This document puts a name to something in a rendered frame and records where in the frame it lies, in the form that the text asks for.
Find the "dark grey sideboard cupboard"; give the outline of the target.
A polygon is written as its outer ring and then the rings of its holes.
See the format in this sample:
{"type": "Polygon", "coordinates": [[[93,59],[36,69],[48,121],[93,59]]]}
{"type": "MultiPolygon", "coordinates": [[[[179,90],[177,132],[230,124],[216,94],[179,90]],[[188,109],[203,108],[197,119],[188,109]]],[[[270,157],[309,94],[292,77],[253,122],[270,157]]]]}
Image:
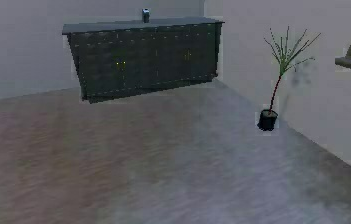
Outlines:
{"type": "Polygon", "coordinates": [[[114,100],[218,76],[223,22],[182,17],[65,24],[81,99],[114,100]]]}

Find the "thin green potted plant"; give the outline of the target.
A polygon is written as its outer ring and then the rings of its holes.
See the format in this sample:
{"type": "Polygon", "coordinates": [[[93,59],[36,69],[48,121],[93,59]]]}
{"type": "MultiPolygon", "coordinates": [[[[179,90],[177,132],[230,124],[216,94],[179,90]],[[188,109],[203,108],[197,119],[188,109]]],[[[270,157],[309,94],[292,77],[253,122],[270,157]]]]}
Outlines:
{"type": "Polygon", "coordinates": [[[305,40],[307,30],[304,30],[302,35],[294,42],[293,46],[289,45],[290,27],[287,27],[286,34],[276,38],[272,29],[270,31],[270,40],[264,41],[270,46],[272,56],[278,63],[278,78],[274,85],[269,107],[263,109],[259,114],[257,127],[262,131],[273,131],[278,119],[278,113],[274,110],[274,103],[276,94],[283,76],[291,69],[297,70],[297,67],[309,60],[314,60],[314,57],[296,61],[297,57],[301,55],[308,47],[310,47],[320,36],[318,33],[313,39],[305,40]]]}

